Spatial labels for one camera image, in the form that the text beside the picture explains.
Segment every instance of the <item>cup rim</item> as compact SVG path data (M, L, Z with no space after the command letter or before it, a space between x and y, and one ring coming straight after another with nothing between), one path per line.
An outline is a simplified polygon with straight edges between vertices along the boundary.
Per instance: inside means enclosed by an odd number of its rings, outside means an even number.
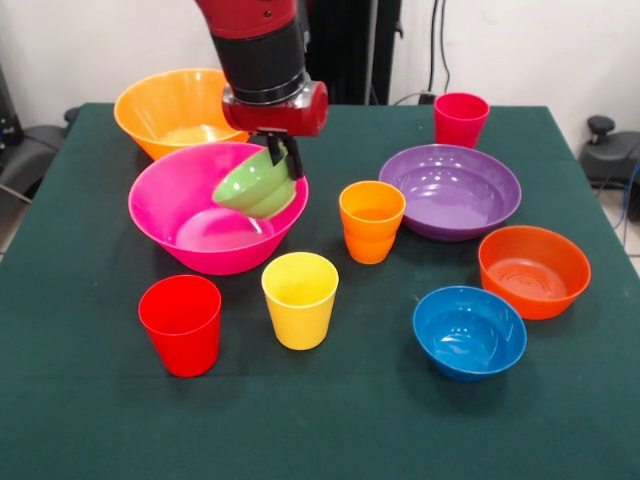
M151 291L153 291L154 288L156 288L158 285L160 285L162 283L170 282L170 281L173 281L173 280L176 280L176 279L180 279L180 278L195 278L195 279L198 279L198 281L204 281L205 283L209 284L210 286L213 286L214 291L216 292L216 300L217 300L217 304L218 304L216 309L215 309L215 312L202 325L200 325L199 327L196 327L196 328L194 328L192 330L188 330L186 332L167 333L167 332L163 332L161 330L158 330L157 328L151 327L148 324L148 322L146 322L142 318L142 312L141 312L141 310L142 310L142 302L144 301L145 297L147 297L147 295L150 294ZM184 335L190 335L192 333L195 333L198 330L202 330L203 328L208 326L211 322L213 322L218 317L218 315L220 315L220 310L221 309L222 309L222 293L220 293L220 289L218 288L218 286L215 283L213 283L211 280L209 280L208 278L205 278L203 276L193 275L193 274L171 275L169 277L165 277L165 278L163 278L161 280L158 280L153 285L151 285L149 288L147 288L147 290L142 294L142 296L140 297L140 301L138 302L138 318L140 319L140 323L142 323L144 328L146 328L150 332L153 332L153 333L155 333L157 335L162 335L162 336L165 336L165 337L182 337Z
M476 100L480 100L480 102L482 102L484 104L485 107L485 112L482 115L479 115L477 117L472 117L472 118L460 118L460 117L453 117L451 115L449 115L446 112L443 112L440 108L438 108L438 101L440 99L442 99L443 97L447 97L447 96L455 96L455 95L459 95L459 96L465 96L465 97L472 97ZM468 93L468 92L448 92L445 93L444 95L440 95L439 97L437 97L435 99L435 101L433 102L433 109L437 110L438 113L444 117L450 118L452 120L456 120L456 121L460 121L460 122L476 122L482 118L485 118L489 115L489 113L491 112L491 105L489 105L489 102L487 102L484 98L480 97L479 95L474 95L473 93Z
M292 257L292 256L312 256L329 265L329 267L334 273L335 282L334 282L333 288L331 289L328 295L323 297L321 300L318 300L317 302L314 302L314 303L310 303L308 305L291 305L289 303L281 302L280 300L275 298L274 295L269 294L269 289L265 285L265 277L267 275L267 272L269 271L270 268L274 268L274 265L279 261L282 261L282 259L286 257ZM260 277L260 284L262 286L262 291L264 292L264 294L274 303L277 303L278 305L281 305L287 308L292 308L292 309L306 309L306 308L313 308L313 307L317 307L318 305L322 305L323 303L325 303L327 300L329 300L331 297L333 297L336 294L339 283L340 283L340 274L338 273L338 269L336 268L336 266L333 264L331 260L317 253L304 252L304 251L285 253L284 255L280 255L279 257L274 258L273 260L271 260L271 262L269 262L269 264L262 271L262 275Z
M351 188L354 188L354 187L357 187L359 185L364 185L364 184L382 185L382 186L384 186L384 188L389 188L389 189L393 190L394 192L396 192L397 194L399 194L400 198L402 198L402 208L400 209L400 211L397 212L396 214L394 214L393 216L389 217L389 218L385 218L384 220L367 220L367 219L364 219L364 218L357 217L357 216L353 215L351 212L349 212L344 207L344 205L342 204L343 196L345 195L347 190L349 190ZM351 184L347 185L345 188L342 189L342 192L340 192L340 196L338 197L338 204L340 206L340 211L343 212L345 215L347 215L349 218L357 220L358 222L368 223L368 224L372 224L372 225L387 223L387 222L396 220L398 217L403 217L404 216L404 212L407 209L407 199L404 196L404 193L402 193L402 190L400 190L395 185L391 185L390 183L382 182L380 180L360 180L359 182L354 182L354 183L351 183Z

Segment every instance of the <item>red cup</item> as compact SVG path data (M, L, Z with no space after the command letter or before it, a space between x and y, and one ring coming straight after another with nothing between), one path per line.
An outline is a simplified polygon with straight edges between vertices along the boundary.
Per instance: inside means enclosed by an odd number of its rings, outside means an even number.
M470 93L447 93L434 104L436 143L475 148L490 107Z
M216 363L221 306L218 288L196 275L165 278L142 296L140 322L171 374L195 377Z

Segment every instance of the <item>green tablecloth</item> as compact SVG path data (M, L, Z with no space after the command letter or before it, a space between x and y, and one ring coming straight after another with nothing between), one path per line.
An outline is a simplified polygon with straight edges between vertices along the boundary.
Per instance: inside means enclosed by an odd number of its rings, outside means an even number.
M509 221L552 228L589 256L593 281L564 315L528 322L506 374L444 379L412 333L427 292L478 285L478 241L406 229L365 267L343 246L349 182L433 141L426 107L333 107L302 139L309 206L277 253L338 267L329 335L275 339L262 267L215 278L224 297L214 369L165 374L137 319L140 295L187 272L139 233L127 194L148 164L111 105L82 108L0 264L0 478L640 478L640 281L545 108L495 108L478 146L519 176Z

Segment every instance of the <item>yellow cup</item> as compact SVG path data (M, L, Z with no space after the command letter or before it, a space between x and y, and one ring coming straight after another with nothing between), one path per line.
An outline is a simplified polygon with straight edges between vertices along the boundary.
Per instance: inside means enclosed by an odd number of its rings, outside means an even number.
M315 253L288 253L267 265L262 289L280 343L292 350L308 350L322 343L338 282L336 267Z

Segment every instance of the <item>cup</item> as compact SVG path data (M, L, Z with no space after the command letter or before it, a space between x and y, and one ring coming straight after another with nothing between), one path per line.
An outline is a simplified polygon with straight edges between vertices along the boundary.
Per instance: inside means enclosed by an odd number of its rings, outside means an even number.
M407 206L402 192L388 183L365 180L345 188L339 204L351 258L365 265L387 258Z
M215 364L221 306L218 288L197 275L168 277L145 292L140 322L169 373L195 377Z
M273 260L262 273L262 289L278 341L309 350L327 336L338 271L315 253L294 252Z
M285 158L273 165L264 149L234 168L213 192L218 205L248 217L269 218L284 210L296 194Z
M434 103L436 143L475 148L490 107L470 93L447 93Z

